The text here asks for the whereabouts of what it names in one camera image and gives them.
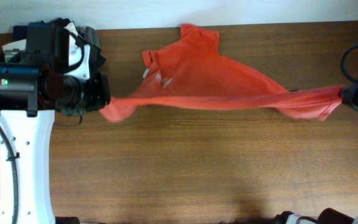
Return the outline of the orange red t-shirt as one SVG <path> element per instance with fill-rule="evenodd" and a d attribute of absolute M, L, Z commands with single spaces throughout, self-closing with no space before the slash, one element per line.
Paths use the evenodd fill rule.
<path fill-rule="evenodd" d="M 288 91 L 263 73 L 219 53 L 219 33 L 182 24 L 180 40 L 145 50 L 143 81 L 100 113 L 119 122 L 144 105 L 194 110 L 273 108 L 300 119 L 326 119 L 341 104 L 343 85 Z"/>

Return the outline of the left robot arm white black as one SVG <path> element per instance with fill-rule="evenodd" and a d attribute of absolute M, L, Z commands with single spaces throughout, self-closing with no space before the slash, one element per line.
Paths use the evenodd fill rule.
<path fill-rule="evenodd" d="M 82 117 L 109 101 L 107 77 L 86 65 L 64 72 L 0 63 L 0 223 L 79 223 L 53 214 L 49 149 L 55 114 Z"/>

